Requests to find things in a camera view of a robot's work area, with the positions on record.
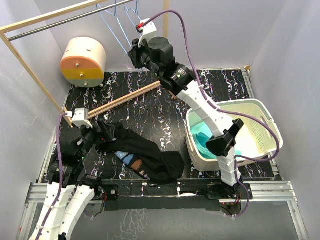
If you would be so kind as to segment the black printed t-shirt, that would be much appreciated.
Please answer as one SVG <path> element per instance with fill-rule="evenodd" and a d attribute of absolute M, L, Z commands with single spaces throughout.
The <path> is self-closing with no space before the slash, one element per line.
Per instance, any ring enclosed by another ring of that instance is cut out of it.
<path fill-rule="evenodd" d="M 155 142 L 124 128 L 122 123 L 109 124 L 115 126 L 114 140 L 104 141 L 101 137 L 97 151 L 115 154 L 142 178 L 157 184 L 169 184 L 181 178 L 185 163 L 178 151 L 161 151 Z"/>

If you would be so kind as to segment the light blue wire hanger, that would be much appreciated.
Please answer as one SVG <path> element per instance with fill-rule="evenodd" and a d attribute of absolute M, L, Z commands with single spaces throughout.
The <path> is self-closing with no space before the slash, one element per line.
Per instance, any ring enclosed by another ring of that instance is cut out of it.
<path fill-rule="evenodd" d="M 135 71 L 128 52 L 132 48 L 132 40 L 141 36 L 125 14 L 124 6 L 131 7 L 133 1 L 99 13 L 99 17 L 107 30 L 103 45 L 106 49 L 106 69 L 110 72 Z"/>
<path fill-rule="evenodd" d="M 126 16 L 128 17 L 131 24 L 136 27 L 140 24 L 140 21 L 142 18 L 140 17 L 140 11 L 139 11 L 139 0 L 133 1 L 134 5 L 132 6 L 124 6 L 124 12 Z"/>

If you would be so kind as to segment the teal t-shirt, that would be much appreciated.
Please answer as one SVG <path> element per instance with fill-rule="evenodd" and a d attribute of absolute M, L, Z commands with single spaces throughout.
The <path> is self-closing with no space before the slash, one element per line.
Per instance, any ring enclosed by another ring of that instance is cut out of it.
<path fill-rule="evenodd" d="M 236 145 L 236 136 L 244 126 L 240 120 L 233 120 L 229 129 L 224 129 L 222 135 L 214 136 L 205 122 L 190 128 L 192 138 L 199 153 L 206 159 L 226 157 Z"/>

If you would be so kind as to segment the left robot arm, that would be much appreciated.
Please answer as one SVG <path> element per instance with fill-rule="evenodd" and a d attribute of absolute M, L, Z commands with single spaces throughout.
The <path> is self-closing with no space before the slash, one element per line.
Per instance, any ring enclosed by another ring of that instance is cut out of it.
<path fill-rule="evenodd" d="M 44 204 L 30 236 L 32 240 L 68 240 L 88 203 L 103 195 L 101 178 L 80 177 L 83 161 L 93 146 L 114 139 L 115 126 L 98 120 L 97 126 L 75 126 L 59 131 L 55 161 L 47 172 Z"/>

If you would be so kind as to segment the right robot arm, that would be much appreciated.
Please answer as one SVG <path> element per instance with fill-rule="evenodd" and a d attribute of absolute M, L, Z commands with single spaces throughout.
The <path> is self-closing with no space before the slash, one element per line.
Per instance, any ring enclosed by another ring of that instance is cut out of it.
<path fill-rule="evenodd" d="M 196 75 L 188 67 L 176 62 L 174 48 L 167 38 L 132 41 L 127 53 L 136 69 L 146 68 L 160 84 L 185 102 L 209 127 L 212 137 L 207 149 L 216 156 L 221 171 L 221 183 L 213 187 L 220 197 L 235 198 L 241 192 L 241 173 L 235 165 L 236 136 L 244 126 L 241 119 L 233 119 L 220 111 L 206 93 L 202 92 Z"/>

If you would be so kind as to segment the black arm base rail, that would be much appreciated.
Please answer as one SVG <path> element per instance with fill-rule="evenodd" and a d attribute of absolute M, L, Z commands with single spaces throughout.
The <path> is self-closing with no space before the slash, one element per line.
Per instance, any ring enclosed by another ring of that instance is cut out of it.
<path fill-rule="evenodd" d="M 129 209 L 177 210 L 205 209 L 219 211 L 225 204 L 239 204 L 253 198 L 248 183 L 234 188 L 220 179 L 179 179 L 169 184 L 149 180 L 104 180 L 93 204 L 101 203 L 105 211 Z"/>

